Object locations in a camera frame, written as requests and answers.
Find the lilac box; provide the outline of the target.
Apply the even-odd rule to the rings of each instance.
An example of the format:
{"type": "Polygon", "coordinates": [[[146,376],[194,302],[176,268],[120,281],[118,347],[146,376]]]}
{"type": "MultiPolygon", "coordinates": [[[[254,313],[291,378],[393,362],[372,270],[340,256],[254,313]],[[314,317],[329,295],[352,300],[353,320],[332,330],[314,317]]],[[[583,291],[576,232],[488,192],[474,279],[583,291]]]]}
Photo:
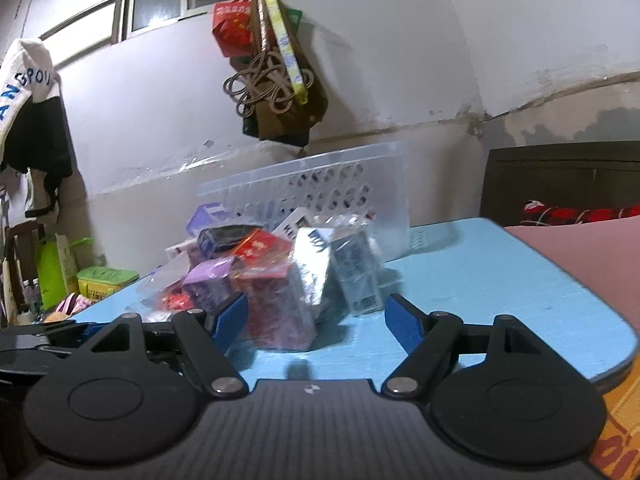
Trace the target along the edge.
{"type": "Polygon", "coordinates": [[[205,260],[186,274],[181,289],[194,307],[207,313],[217,313],[234,294],[234,278],[244,264],[235,256],[205,260]]]}

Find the red candy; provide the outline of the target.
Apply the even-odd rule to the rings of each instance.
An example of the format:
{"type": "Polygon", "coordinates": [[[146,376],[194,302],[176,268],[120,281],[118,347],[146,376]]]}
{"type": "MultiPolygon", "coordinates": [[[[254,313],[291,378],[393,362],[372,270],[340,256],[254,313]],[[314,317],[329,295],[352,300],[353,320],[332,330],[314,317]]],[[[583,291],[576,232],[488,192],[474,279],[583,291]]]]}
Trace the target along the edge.
{"type": "Polygon", "coordinates": [[[180,285],[172,285],[160,293],[160,308],[163,311],[181,312],[194,307],[193,298],[180,285]]]}

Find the pink pillow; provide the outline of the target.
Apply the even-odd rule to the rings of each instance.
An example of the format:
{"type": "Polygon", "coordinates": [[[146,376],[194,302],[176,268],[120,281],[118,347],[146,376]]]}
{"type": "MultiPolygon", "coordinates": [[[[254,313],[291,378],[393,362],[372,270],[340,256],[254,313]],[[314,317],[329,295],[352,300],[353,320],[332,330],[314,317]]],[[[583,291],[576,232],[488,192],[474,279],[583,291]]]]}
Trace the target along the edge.
{"type": "Polygon", "coordinates": [[[576,226],[508,226],[639,327],[640,226],[637,217],[576,226]]]}

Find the white Kent cigarette box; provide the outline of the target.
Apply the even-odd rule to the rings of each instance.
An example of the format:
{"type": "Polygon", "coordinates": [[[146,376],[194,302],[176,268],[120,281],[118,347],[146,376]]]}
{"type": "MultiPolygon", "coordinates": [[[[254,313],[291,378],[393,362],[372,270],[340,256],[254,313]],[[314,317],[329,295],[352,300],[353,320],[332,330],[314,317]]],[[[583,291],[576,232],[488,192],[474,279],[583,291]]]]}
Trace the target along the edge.
{"type": "Polygon", "coordinates": [[[292,242],[301,228],[310,228],[313,225],[314,215],[312,212],[306,207],[297,207],[276,226],[272,234],[282,240],[292,242]]]}

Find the purple box top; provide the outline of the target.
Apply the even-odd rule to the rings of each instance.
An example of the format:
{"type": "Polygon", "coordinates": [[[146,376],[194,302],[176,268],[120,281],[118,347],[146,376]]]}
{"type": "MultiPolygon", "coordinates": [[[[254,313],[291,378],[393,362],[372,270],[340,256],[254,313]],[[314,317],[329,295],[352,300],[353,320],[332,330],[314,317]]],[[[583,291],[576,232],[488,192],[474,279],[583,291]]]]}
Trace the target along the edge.
{"type": "Polygon", "coordinates": [[[186,225],[186,232],[197,237],[201,230],[224,226],[232,219],[232,214],[221,203],[208,203],[198,206],[186,225]]]}

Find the red plaid blanket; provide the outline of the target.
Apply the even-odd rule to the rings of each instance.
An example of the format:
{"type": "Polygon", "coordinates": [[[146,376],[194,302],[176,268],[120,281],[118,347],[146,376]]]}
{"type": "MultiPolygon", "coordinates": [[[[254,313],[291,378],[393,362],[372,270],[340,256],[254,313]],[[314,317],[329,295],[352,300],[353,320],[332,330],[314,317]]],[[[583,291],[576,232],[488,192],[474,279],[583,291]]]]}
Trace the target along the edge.
{"type": "Polygon", "coordinates": [[[549,206],[539,200],[531,200],[522,212],[521,226],[574,226],[602,221],[640,216],[638,205],[626,208],[580,209],[549,206]]]}

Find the white blue patterned box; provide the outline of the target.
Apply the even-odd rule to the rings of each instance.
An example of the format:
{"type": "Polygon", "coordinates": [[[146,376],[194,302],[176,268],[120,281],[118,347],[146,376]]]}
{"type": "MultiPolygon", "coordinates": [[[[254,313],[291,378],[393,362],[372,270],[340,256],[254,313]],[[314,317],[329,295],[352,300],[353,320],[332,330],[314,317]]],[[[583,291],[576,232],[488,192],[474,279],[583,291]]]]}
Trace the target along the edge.
{"type": "Polygon", "coordinates": [[[300,228],[293,246],[293,260],[300,273],[305,302],[317,323],[329,317],[336,294],[331,261],[333,233],[331,228],[300,228]]]}

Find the green plastic bag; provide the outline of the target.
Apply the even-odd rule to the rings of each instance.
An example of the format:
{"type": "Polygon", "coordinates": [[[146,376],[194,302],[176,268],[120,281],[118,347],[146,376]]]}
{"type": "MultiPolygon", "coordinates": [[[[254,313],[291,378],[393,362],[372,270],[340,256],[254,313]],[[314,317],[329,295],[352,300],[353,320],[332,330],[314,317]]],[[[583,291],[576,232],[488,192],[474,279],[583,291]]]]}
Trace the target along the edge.
{"type": "Polygon", "coordinates": [[[78,293],[74,249],[92,244],[91,237],[69,242],[67,236],[61,234],[40,240],[36,249],[36,269],[43,310],[51,311],[68,296],[78,293]]]}

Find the red hanging paper bag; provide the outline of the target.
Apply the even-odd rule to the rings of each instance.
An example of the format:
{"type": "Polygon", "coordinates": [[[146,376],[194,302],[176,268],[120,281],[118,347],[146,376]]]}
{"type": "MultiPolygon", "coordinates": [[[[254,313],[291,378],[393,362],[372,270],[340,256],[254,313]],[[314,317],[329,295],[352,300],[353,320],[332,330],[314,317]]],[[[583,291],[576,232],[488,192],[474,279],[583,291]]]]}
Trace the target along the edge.
{"type": "Polygon", "coordinates": [[[252,53],[253,0],[226,0],[214,4],[212,34],[225,58],[252,53]]]}

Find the grey silver box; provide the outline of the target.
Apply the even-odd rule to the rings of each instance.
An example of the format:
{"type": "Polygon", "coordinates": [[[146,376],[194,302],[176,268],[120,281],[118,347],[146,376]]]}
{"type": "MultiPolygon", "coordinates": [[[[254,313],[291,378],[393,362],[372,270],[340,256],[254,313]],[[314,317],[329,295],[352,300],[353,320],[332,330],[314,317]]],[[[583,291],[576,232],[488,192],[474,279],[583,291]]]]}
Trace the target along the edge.
{"type": "Polygon", "coordinates": [[[349,312],[364,315],[382,309],[380,264],[365,230],[338,230],[331,240],[331,262],[349,312]]]}

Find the white black hanging jacket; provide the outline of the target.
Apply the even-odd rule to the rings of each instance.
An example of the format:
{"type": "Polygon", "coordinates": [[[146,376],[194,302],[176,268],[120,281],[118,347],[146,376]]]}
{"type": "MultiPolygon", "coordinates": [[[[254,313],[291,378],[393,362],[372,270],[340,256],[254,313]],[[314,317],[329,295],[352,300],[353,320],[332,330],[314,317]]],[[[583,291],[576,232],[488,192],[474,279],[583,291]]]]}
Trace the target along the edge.
{"type": "Polygon", "coordinates": [[[14,39],[1,64],[1,168],[27,177],[27,218],[55,211],[73,174],[60,80],[39,39],[14,39]]]}

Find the brown hanging bag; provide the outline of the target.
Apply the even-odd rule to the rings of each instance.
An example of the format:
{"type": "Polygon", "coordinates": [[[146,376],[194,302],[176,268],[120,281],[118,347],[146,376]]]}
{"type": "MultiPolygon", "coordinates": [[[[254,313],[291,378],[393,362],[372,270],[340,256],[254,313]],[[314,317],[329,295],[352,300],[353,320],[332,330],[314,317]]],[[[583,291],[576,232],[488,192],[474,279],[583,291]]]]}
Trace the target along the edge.
{"type": "Polygon", "coordinates": [[[285,20],[296,61],[307,89],[307,102],[296,100],[293,84],[273,38],[267,11],[252,3],[252,56],[244,62],[232,61],[235,73],[222,84],[242,119],[242,133],[259,141],[304,148],[310,130],[321,122],[328,109],[322,82],[308,62],[292,29],[285,20]]]}

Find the red cigarette box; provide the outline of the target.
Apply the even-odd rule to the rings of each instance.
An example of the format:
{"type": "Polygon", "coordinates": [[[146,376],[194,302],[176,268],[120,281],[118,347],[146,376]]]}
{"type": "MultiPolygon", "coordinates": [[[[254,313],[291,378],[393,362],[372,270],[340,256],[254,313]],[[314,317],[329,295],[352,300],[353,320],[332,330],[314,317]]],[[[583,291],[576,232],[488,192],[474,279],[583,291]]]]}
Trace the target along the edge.
{"type": "Polygon", "coordinates": [[[289,240],[263,229],[254,229],[231,253],[246,266],[269,266],[288,258],[291,248],[289,240]]]}

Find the green lidded yellow box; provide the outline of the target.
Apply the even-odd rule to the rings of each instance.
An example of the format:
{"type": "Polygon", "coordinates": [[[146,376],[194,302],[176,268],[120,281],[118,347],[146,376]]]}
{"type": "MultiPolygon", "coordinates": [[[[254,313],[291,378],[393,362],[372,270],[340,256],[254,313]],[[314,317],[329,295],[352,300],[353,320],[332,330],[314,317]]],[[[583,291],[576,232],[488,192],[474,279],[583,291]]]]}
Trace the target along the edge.
{"type": "Polygon", "coordinates": [[[76,274],[78,292],[92,301],[100,301],[139,279],[139,273],[107,266],[89,266],[76,274]]]}

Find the dark wooden headboard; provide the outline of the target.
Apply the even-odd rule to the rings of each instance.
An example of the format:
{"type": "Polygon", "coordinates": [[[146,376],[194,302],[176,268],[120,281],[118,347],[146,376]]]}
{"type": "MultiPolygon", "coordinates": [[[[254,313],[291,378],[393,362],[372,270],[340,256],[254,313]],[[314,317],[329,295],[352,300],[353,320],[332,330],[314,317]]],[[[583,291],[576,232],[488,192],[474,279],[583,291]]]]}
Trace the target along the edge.
{"type": "Polygon", "coordinates": [[[480,216],[499,226],[515,226],[530,200],[578,211],[637,206],[639,143],[578,142],[492,150],[480,216]]]}

